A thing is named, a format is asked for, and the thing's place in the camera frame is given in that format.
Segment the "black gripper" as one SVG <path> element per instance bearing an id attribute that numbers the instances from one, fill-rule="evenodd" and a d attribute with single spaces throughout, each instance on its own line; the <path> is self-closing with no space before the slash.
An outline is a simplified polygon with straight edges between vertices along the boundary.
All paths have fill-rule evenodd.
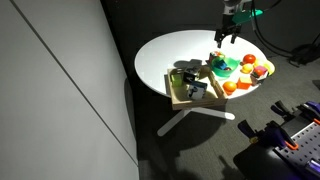
<path id="1" fill-rule="evenodd" d="M 215 33 L 214 40 L 217 43 L 217 47 L 220 48 L 223 41 L 223 34 L 232 34 L 231 37 L 231 44 L 235 43 L 236 38 L 241 32 L 241 26 L 236 24 L 233 21 L 233 15 L 226 15 L 222 16 L 222 27 L 221 30 L 217 29 Z"/>

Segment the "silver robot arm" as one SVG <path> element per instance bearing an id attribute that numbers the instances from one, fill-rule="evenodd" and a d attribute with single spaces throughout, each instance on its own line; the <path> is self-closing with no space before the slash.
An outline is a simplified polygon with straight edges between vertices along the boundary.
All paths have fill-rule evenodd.
<path id="1" fill-rule="evenodd" d="M 231 36 L 231 43 L 235 42 L 240 34 L 242 24 L 251 19 L 251 11 L 244 10 L 244 5 L 251 0 L 222 0 L 224 10 L 222 15 L 222 25 L 216 30 L 214 40 L 217 47 L 222 47 L 223 39 Z"/>

